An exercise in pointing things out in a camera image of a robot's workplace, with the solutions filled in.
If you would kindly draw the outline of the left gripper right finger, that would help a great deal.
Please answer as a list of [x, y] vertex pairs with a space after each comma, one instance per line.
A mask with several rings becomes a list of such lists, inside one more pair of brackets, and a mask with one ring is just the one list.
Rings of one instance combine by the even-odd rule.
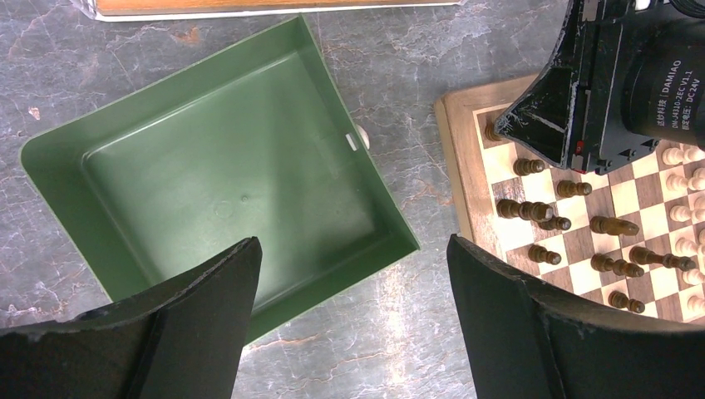
[[703, 327], [581, 298], [456, 234], [446, 258], [478, 397], [703, 397]]

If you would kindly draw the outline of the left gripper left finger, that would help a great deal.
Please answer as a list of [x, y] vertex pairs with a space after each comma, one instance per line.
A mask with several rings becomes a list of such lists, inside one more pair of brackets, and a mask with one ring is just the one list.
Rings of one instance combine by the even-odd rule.
[[262, 257], [250, 237], [71, 320], [4, 328], [2, 397], [230, 397]]

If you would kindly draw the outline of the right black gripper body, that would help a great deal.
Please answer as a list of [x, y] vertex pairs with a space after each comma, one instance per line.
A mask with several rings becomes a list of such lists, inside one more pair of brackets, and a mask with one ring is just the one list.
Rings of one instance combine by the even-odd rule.
[[662, 140], [703, 147], [703, 2], [569, 2], [549, 62], [494, 132], [599, 175]]

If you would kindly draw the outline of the wooden chess board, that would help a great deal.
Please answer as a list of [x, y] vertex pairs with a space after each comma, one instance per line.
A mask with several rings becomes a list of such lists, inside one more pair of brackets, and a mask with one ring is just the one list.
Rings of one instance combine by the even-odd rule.
[[[531, 76], [453, 91], [435, 104], [461, 234], [509, 265], [583, 298], [607, 304], [620, 292], [653, 318], [704, 321], [704, 154], [662, 141], [640, 160], [605, 175], [546, 167], [521, 176], [524, 146], [491, 140], [495, 119]], [[640, 277], [600, 272], [603, 254], [631, 249], [689, 256], [690, 272], [648, 264]]]

